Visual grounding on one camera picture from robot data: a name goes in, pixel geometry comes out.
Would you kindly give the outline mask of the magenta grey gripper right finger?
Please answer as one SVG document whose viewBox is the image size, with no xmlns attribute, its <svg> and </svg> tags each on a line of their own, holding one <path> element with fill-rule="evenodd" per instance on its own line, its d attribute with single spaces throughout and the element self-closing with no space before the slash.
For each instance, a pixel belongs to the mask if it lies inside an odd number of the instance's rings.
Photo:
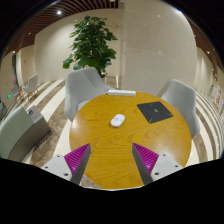
<svg viewBox="0 0 224 224">
<path fill-rule="evenodd" d="M 167 153 L 157 154 L 137 143 L 132 144 L 132 154 L 144 185 L 182 169 Z"/>
</svg>

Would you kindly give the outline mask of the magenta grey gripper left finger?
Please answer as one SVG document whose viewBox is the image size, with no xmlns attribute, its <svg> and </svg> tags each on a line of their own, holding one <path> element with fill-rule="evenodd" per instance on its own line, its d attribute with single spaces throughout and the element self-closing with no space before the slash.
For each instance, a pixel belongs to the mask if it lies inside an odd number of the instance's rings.
<svg viewBox="0 0 224 224">
<path fill-rule="evenodd" d="M 79 185 L 91 155 L 91 145 L 85 144 L 66 155 L 55 155 L 42 169 Z"/>
</svg>

